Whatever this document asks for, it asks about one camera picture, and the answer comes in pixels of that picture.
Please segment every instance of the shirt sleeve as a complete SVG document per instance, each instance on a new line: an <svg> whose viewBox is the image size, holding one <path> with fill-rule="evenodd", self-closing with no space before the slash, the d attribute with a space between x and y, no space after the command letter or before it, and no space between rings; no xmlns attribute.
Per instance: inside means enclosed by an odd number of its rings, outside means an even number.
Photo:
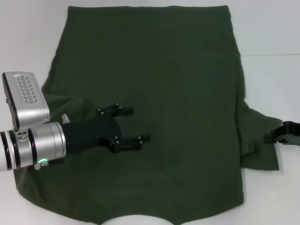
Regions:
<svg viewBox="0 0 300 225"><path fill-rule="evenodd" d="M275 146L264 143L264 134L281 126L282 121L248 107L244 101L244 73L241 62L238 64L235 123L240 141L241 166L257 170L279 170Z"/></svg>

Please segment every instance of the camera vent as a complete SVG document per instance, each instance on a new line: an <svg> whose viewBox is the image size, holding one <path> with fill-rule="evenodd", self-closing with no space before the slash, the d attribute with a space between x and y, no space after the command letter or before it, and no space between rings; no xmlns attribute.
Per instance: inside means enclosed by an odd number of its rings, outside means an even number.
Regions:
<svg viewBox="0 0 300 225"><path fill-rule="evenodd" d="M23 101L29 104L37 102L38 100L30 83L29 77L25 75L19 75L16 77L16 80Z"/></svg>

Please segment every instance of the white surface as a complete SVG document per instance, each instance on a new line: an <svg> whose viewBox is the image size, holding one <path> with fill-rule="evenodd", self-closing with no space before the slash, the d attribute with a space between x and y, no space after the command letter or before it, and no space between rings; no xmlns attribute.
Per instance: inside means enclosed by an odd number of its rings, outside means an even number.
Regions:
<svg viewBox="0 0 300 225"><path fill-rule="evenodd" d="M0 72L30 71L46 80L69 5L228 5L245 71L248 104L269 116L300 122L300 2L297 0L1 0ZM283 56L261 56L283 54ZM12 127L0 85L0 130ZM300 147L278 146L281 171L243 170L246 203L187 225L297 225L300 221ZM23 199L13 173L0 173L0 224L80 225ZM129 216L105 225L169 225L158 218Z"/></svg>

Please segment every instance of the dark green cloth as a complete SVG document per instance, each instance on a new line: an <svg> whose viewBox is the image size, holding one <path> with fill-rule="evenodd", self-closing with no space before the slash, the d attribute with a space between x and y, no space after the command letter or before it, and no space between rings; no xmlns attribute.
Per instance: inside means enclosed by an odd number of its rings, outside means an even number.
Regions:
<svg viewBox="0 0 300 225"><path fill-rule="evenodd" d="M242 166L278 170L263 134L281 121L244 102L227 6L70 7L43 92L52 121L119 103L135 107L117 118L124 135L152 133L142 151L97 147L15 171L22 196L71 218L143 214L179 225L242 204Z"/></svg>

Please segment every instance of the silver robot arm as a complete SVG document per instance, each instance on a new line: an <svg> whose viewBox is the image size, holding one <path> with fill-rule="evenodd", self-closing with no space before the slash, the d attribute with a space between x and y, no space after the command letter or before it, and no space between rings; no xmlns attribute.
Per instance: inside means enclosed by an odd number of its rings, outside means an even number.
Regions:
<svg viewBox="0 0 300 225"><path fill-rule="evenodd" d="M4 91L14 128L0 132L0 172L34 165L35 169L61 162L71 153L105 146L112 153L141 150L151 135L122 137L116 116L129 116L133 107L113 104L96 109L93 119L63 124L50 121L50 112L33 73L5 72Z"/></svg>

